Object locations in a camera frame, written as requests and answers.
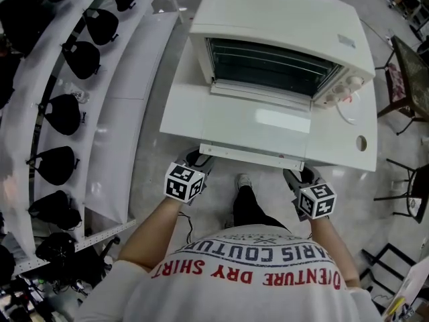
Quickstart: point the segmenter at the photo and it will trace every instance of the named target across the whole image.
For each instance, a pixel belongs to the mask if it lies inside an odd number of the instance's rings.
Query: shelving rack
[[[27,212],[30,202],[59,189],[74,199],[82,220],[85,208],[117,223],[116,226],[85,237],[84,222],[70,231],[76,240],[76,251],[100,242],[135,225],[129,220],[128,202],[137,141],[151,86],[180,10],[170,0],[175,12],[153,14],[154,0],[136,0],[132,9],[118,12],[114,0],[97,0],[97,8],[114,13],[119,19],[119,37],[98,46],[101,67],[87,80],[75,77],[61,59],[61,44],[67,41],[85,9],[95,0],[63,0],[56,16],[46,28],[30,55],[21,61],[14,77],[15,92],[3,109],[0,125],[0,211],[5,224],[27,259],[18,263],[15,274],[46,262],[36,257],[32,221]],[[78,41],[92,42],[87,29]],[[30,159],[35,146],[34,133],[38,105],[54,67],[63,63],[57,81],[73,82],[89,93],[89,100],[79,104],[86,112],[85,124],[72,136],[55,131],[43,121],[37,153],[70,146],[80,159],[68,182],[54,186],[37,172],[30,180]],[[50,98],[63,94],[55,84]],[[34,196],[30,197],[33,185]]]

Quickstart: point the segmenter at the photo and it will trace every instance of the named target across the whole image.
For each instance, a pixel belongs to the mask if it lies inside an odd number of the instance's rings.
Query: gray floor
[[[139,218],[147,217],[162,200],[164,174],[171,161],[180,151],[196,145],[191,140],[162,134],[159,132],[166,99],[173,80],[186,34],[192,16],[200,0],[178,0],[184,12],[186,23],[178,24],[170,38],[160,64],[149,104],[143,121],[139,146],[135,158],[131,191],[131,212]],[[410,46],[418,44],[407,23],[398,12],[387,8],[384,0],[342,0],[353,5],[363,22],[363,27],[376,66],[384,64],[390,54],[385,43],[385,35],[396,34]],[[377,109],[387,105],[387,87],[384,74],[377,72],[374,80]],[[401,136],[400,130],[408,119],[393,112],[378,121],[378,163],[376,172],[364,172],[340,166],[320,168],[323,177],[333,183],[338,194],[336,211],[332,222],[354,255],[358,266],[365,265],[359,255],[362,248],[378,252],[387,242],[391,242],[411,258],[418,260],[421,247],[428,235],[429,214],[422,224],[413,219],[392,216],[392,212],[405,212],[403,201],[373,202],[374,196],[391,194],[393,180],[405,178],[404,171],[394,168],[385,159],[391,158],[411,167],[423,165],[427,161],[427,149],[420,138],[427,136],[425,123],[416,123]],[[192,218],[194,231],[192,239],[215,232],[223,227],[225,217],[231,211],[235,198],[234,178],[237,173],[248,173],[259,204],[265,212],[289,227],[295,234],[309,236],[307,222],[300,223],[292,207],[294,195],[282,177],[281,170],[244,162],[219,159],[208,180],[208,188],[194,202],[185,206],[184,212]],[[185,243],[188,222],[181,218],[176,226],[170,249]],[[123,233],[126,239],[129,232]],[[393,264],[402,272],[400,264]]]

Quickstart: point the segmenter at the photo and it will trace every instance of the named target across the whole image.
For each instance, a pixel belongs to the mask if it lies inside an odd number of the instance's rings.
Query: power cord
[[[190,217],[188,215],[185,215],[183,212],[179,212],[179,216],[186,217],[188,219],[190,231],[189,231],[188,235],[186,236],[186,243],[190,244],[192,242],[190,239],[190,234],[192,233],[192,230],[194,230],[194,227],[192,226],[192,222],[190,221]]]
[[[373,297],[373,300],[375,300],[377,297],[384,298],[384,299],[386,299],[387,301],[388,301],[389,299],[391,299],[391,298],[392,298],[392,297],[385,296],[384,294],[378,294],[377,296],[374,296],[374,297]]]

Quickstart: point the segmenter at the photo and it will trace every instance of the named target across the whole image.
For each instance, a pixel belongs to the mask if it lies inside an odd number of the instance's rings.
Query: shoe
[[[243,186],[250,186],[252,187],[252,182],[250,181],[250,178],[247,174],[239,174],[236,177],[237,182],[237,190],[240,191],[241,187]]]

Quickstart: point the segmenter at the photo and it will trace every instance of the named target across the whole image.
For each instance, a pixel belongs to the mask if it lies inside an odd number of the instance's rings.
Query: white toaster oven
[[[338,0],[202,0],[190,39],[214,94],[331,107],[375,76],[359,17]]]

